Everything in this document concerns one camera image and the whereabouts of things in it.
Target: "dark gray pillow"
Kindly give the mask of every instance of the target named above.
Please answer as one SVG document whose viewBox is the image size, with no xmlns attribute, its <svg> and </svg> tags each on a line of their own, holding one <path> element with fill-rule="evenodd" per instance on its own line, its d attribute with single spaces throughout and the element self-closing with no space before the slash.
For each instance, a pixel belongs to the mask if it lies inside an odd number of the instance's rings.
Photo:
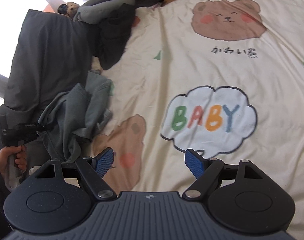
<svg viewBox="0 0 304 240">
<path fill-rule="evenodd" d="M 77 83 L 85 85 L 92 54 L 88 24 L 69 17 L 29 10 L 12 61 L 9 82 L 0 114 L 6 114 L 9 128 L 20 122 L 36 122 L 46 106 L 60 92 Z M 28 167 L 42 165 L 49 158 L 38 140 L 28 145 Z"/>
</svg>

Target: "white cloud shape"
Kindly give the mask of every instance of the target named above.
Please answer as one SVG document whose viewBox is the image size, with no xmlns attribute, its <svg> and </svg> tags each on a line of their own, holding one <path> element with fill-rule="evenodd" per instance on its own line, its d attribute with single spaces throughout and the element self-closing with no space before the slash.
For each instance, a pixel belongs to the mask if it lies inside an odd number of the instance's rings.
<svg viewBox="0 0 304 240">
<path fill-rule="evenodd" d="M 236 87 L 197 87 L 169 103 L 161 136 L 181 152 L 191 148 L 204 158 L 240 147 L 257 123 L 255 108 Z"/>
</svg>

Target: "black outline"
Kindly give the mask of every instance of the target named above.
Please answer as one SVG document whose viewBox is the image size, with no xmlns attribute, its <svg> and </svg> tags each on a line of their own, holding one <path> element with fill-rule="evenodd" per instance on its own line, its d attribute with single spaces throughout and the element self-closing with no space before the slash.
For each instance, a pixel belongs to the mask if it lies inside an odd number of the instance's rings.
<svg viewBox="0 0 304 240">
<path fill-rule="evenodd" d="M 255 109 L 254 106 L 252 106 L 252 105 L 249 104 L 249 98 L 248 98 L 247 94 L 244 93 L 244 91 L 243 91 L 242 89 L 237 88 L 237 87 L 221 86 L 221 87 L 218 87 L 217 89 L 215 89 L 214 87 L 211 87 L 211 86 L 199 86 L 199 87 L 196 87 L 196 88 L 193 88 L 193 89 L 189 90 L 188 93 L 186 93 L 186 94 L 179 94 L 179 95 L 175 96 L 174 98 L 172 98 L 172 100 L 171 100 L 171 101 L 169 102 L 169 104 L 168 104 L 168 107 L 166 108 L 166 114 L 165 114 L 165 116 L 164 116 L 164 120 L 163 120 L 163 122 L 162 122 L 161 129 L 163 129 L 163 125 L 164 125 L 164 122 L 165 122 L 165 119 L 166 119 L 166 116 L 167 116 L 169 107 L 170 107 L 172 101 L 173 101 L 175 98 L 177 98 L 177 97 L 179 97 L 179 96 L 188 97 L 189 93 L 192 92 L 193 90 L 198 89 L 198 88 L 204 88 L 204 87 L 211 88 L 214 92 L 217 91 L 217 90 L 219 90 L 220 88 L 231 88 L 231 89 L 239 90 L 243 95 L 245 95 L 246 100 L 247 100 L 247 106 L 251 107 L 251 108 L 254 110 L 254 112 L 255 112 L 256 120 L 255 120 L 255 127 L 254 127 L 253 131 L 252 131 L 247 137 L 244 137 L 244 138 L 242 137 L 241 143 L 240 143 L 235 149 L 233 149 L 232 151 L 229 151 L 229 152 L 222 152 L 222 153 L 219 152 L 219 153 L 217 153 L 216 155 L 218 155 L 218 154 L 230 154 L 230 153 L 232 153 L 232 152 L 235 152 L 237 149 L 240 148 L 240 146 L 242 145 L 243 141 L 244 141 L 245 139 L 249 138 L 249 137 L 254 133 L 254 131 L 255 131 L 256 127 L 257 127 L 257 124 L 258 124 L 258 112 L 256 111 L 256 109 Z M 180 151 L 180 152 L 185 153 L 185 151 L 183 151 L 182 149 L 176 147 L 174 138 L 166 138 L 166 137 L 164 137 L 161 133 L 160 133 L 160 136 L 161 136 L 164 140 L 173 141 L 173 146 L 174 146 L 174 148 L 177 149 L 177 150 Z M 202 153 L 202 154 L 200 154 L 201 156 L 204 155 L 204 150 L 195 150 L 195 151 L 198 152 L 198 153 Z"/>
</svg>

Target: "black hat on teddy bear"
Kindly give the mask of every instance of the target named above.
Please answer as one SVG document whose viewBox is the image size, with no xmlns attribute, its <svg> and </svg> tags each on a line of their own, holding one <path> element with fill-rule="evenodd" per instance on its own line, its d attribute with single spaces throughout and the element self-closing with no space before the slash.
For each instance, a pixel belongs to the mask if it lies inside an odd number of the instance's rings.
<svg viewBox="0 0 304 240">
<path fill-rule="evenodd" d="M 68 6 L 66 4 L 61 4 L 58 8 L 58 13 L 67 14 Z"/>
</svg>

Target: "bear print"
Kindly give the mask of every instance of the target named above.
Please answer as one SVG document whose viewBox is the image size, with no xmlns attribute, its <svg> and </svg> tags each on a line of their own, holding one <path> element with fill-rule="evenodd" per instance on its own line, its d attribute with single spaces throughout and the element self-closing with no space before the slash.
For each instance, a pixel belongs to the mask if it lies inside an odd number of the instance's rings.
<svg viewBox="0 0 304 240">
<path fill-rule="evenodd" d="M 214 40 L 259 38 L 266 31 L 259 12 L 260 6 L 252 0 L 199 2 L 193 9 L 192 28 Z"/>
<path fill-rule="evenodd" d="M 103 180 L 117 194 L 132 190 L 140 179 L 145 132 L 146 122 L 136 114 L 123 121 L 109 136 L 100 134 L 93 140 L 92 152 L 95 156 L 106 147 L 114 151 L 114 163 Z"/>
</svg>

